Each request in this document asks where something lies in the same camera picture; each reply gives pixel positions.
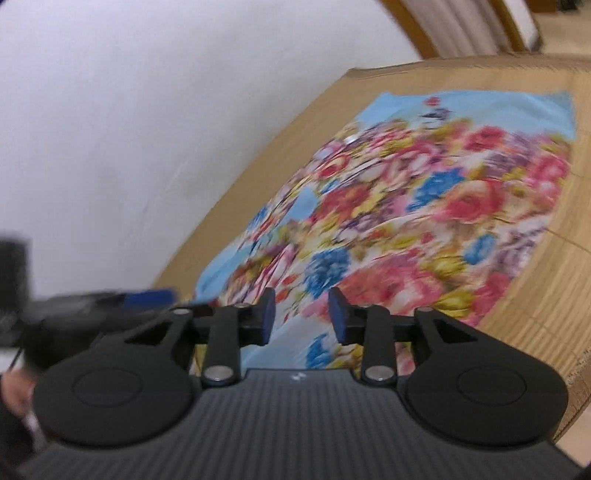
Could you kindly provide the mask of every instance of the human hand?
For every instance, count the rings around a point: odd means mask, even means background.
[[[35,379],[24,370],[13,369],[2,374],[0,393],[2,401],[14,415],[24,417],[31,410]]]

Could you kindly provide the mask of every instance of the metal screw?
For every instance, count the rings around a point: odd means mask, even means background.
[[[385,382],[386,380],[390,380],[394,375],[396,375],[396,372],[386,365],[374,365],[365,371],[365,376],[376,382]]]
[[[188,313],[191,313],[191,310],[189,310],[189,309],[174,309],[173,313],[175,315],[186,315]]]
[[[212,382],[224,382],[232,378],[234,370],[226,365],[214,365],[213,367],[207,367],[203,375]]]

